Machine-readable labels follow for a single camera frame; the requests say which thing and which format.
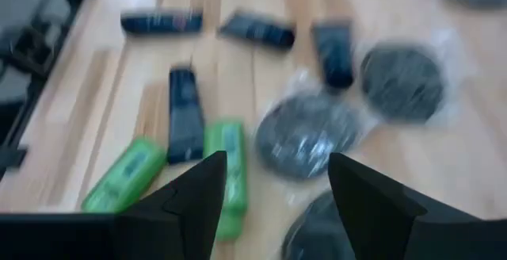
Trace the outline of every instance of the dark blue tube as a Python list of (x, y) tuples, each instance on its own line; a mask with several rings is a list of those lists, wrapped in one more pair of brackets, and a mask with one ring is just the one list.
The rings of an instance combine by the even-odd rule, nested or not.
[(266, 17), (237, 11), (219, 33), (246, 39), (280, 50), (289, 50), (295, 41), (293, 25), (279, 25)]
[(349, 88), (354, 82), (350, 22), (320, 23), (311, 31), (326, 84), (338, 90)]
[(123, 30), (137, 36), (199, 33), (202, 26), (202, 12), (126, 13), (121, 17)]
[(204, 118), (192, 67), (173, 67), (169, 75), (169, 87), (170, 130), (167, 161), (174, 165), (202, 159)]

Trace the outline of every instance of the green squeeze tube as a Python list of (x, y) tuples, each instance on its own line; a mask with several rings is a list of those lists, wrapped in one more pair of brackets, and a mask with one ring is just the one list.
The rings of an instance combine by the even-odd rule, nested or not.
[(216, 151), (227, 153), (227, 180), (217, 240), (232, 240), (242, 233), (243, 217), (248, 207), (246, 188), (246, 154), (242, 122), (221, 120), (206, 127), (204, 156)]
[(148, 189), (166, 163), (166, 152), (154, 142), (136, 138), (82, 202), (83, 212), (121, 212)]

